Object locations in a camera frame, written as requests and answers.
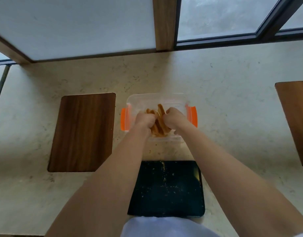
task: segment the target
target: person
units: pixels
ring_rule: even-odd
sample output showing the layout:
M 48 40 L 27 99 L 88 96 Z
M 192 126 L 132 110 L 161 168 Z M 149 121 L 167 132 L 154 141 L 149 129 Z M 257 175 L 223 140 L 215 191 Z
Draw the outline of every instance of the person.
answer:
M 240 237 L 303 236 L 303 216 L 283 194 L 210 140 L 180 111 L 171 107 L 166 113 L 165 124 L 186 142 Z M 153 114 L 136 116 L 134 126 L 69 199 L 46 237 L 217 236 L 200 224 L 176 217 L 134 217 L 126 223 L 144 143 L 154 122 Z

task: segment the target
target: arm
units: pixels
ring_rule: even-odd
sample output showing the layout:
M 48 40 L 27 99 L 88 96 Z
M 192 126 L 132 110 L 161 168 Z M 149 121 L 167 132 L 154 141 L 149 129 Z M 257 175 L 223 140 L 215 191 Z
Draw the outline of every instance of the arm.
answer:
M 303 233 L 303 216 L 269 182 L 193 126 L 175 108 L 165 124 L 182 136 L 230 223 L 241 237 L 292 237 Z
M 119 236 L 142 160 L 153 114 L 136 117 L 134 127 L 63 207 L 45 237 Z

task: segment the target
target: countertop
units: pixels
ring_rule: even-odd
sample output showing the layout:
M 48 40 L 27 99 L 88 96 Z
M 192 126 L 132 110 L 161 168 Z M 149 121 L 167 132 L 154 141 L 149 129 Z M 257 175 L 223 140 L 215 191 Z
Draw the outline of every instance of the countertop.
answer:
M 303 214 L 303 167 L 275 83 L 303 80 L 303 41 L 12 66 L 0 96 L 0 234 L 44 235 L 91 173 L 49 173 L 60 99 L 116 93 L 120 113 L 132 94 L 182 92 L 198 128 L 263 178 Z M 143 159 L 192 159 L 185 143 L 148 143 Z M 205 180 L 198 219 L 237 236 Z

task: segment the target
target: person's left arm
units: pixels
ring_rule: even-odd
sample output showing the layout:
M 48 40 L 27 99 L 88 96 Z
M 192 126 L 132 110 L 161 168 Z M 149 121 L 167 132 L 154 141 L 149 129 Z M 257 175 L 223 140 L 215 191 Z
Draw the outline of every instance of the person's left arm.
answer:
M 155 115 L 139 113 L 110 157 L 65 204 L 45 237 L 119 236 Z

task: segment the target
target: plastic container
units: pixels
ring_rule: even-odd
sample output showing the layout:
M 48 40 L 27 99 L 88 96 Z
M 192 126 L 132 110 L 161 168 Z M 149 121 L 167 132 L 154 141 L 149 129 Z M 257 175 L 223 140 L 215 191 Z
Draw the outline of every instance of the plastic container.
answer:
M 147 108 L 158 109 L 158 104 L 162 104 L 165 111 L 170 107 L 175 107 L 181 111 L 187 119 L 198 127 L 198 116 L 195 106 L 189 106 L 189 100 L 183 93 L 172 94 L 136 94 L 131 95 L 126 101 L 126 108 L 121 112 L 121 130 L 129 131 L 135 123 L 135 118 L 138 112 L 145 112 Z M 181 136 L 169 132 L 166 137 L 150 137 L 149 141 L 180 141 Z

